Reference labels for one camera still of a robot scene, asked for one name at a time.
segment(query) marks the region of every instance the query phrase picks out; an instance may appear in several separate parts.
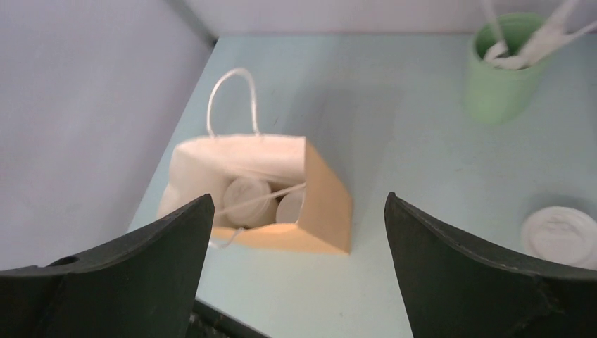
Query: black object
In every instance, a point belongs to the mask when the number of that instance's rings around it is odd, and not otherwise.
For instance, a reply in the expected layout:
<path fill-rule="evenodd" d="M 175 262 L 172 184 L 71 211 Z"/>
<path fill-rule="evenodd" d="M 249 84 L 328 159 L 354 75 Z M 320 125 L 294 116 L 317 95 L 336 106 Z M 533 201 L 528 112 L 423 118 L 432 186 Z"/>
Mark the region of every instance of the black object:
<path fill-rule="evenodd" d="M 497 246 L 394 193 L 385 221 L 415 338 L 597 337 L 597 271 Z"/>
<path fill-rule="evenodd" d="M 234 318 L 195 300 L 187 338 L 267 338 Z"/>
<path fill-rule="evenodd" d="M 45 268 L 0 272 L 0 337 L 184 337 L 213 221 L 209 195 Z"/>

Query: white wall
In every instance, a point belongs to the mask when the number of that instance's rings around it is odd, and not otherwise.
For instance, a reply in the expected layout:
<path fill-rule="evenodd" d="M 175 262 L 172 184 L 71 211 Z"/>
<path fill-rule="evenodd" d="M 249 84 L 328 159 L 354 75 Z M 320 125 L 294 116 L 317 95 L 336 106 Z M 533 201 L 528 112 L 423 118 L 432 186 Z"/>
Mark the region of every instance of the white wall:
<path fill-rule="evenodd" d="M 192 21 L 176 0 L 0 1 L 0 269 L 126 232 L 210 53 Z"/>
<path fill-rule="evenodd" d="M 242 32 L 472 32 L 484 22 L 480 0 L 188 0 L 216 35 Z M 494 0 L 500 14 L 548 15 L 561 0 Z M 573 27 L 597 20 L 597 1 L 581 0 Z"/>

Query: plastic lid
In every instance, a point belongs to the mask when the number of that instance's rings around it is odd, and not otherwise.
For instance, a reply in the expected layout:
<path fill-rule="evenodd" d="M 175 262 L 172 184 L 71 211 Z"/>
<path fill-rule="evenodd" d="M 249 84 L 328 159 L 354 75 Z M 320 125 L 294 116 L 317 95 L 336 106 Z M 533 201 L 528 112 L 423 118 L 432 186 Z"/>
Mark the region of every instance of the plastic lid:
<path fill-rule="evenodd" d="M 597 223 L 573 208 L 552 206 L 530 215 L 522 226 L 528 254 L 579 268 L 597 268 Z"/>
<path fill-rule="evenodd" d="M 284 196 L 276 210 L 276 223 L 295 223 L 299 220 L 304 195 L 305 192 L 300 190 Z"/>
<path fill-rule="evenodd" d="M 270 188 L 270 185 L 266 181 L 240 177 L 232 181 L 228 188 L 226 188 L 226 191 L 224 192 L 224 208 L 236 206 L 237 204 L 257 199 L 271 193 L 272 188 Z M 227 217 L 230 222 L 236 225 L 248 225 L 255 219 L 261 217 L 269 203 L 271 203 L 271 200 L 265 199 L 240 208 L 234 208 L 228 211 Z"/>

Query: white lid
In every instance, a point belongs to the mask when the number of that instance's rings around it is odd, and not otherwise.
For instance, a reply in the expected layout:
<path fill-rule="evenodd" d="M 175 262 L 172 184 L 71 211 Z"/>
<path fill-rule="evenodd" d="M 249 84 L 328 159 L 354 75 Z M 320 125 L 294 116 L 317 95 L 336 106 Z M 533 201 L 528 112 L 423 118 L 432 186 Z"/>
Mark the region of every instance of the white lid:
<path fill-rule="evenodd" d="M 224 192 L 224 208 L 236 206 L 264 195 L 272 193 L 270 185 L 264 180 L 248 177 L 239 177 L 232 181 Z M 227 213 L 230 222 L 244 226 L 251 224 L 265 212 L 271 199 L 256 201 L 246 206 L 234 208 Z"/>
<path fill-rule="evenodd" d="M 522 226 L 528 254 L 579 268 L 597 268 L 597 223 L 573 208 L 551 206 L 530 215 Z"/>
<path fill-rule="evenodd" d="M 304 194 L 303 190 L 299 190 L 284 196 L 276 211 L 276 223 L 295 223 L 299 220 Z"/>

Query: light blue tabletop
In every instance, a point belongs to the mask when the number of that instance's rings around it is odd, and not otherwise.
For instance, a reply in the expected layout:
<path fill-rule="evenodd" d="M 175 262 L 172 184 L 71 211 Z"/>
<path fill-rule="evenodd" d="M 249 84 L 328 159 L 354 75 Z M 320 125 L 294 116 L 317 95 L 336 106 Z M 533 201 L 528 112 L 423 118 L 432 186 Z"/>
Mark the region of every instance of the light blue tabletop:
<path fill-rule="evenodd" d="M 255 77 L 262 132 L 306 135 L 351 191 L 349 257 L 210 249 L 197 296 L 273 338 L 412 337 L 384 229 L 388 192 L 517 251 L 544 206 L 597 218 L 597 37 L 554 59 L 533 103 L 498 127 L 461 108 L 469 36 L 224 37 L 131 230 L 155 220 L 174 146 L 206 134 L 208 95 Z M 214 102 L 216 133 L 251 132 L 240 77 Z"/>

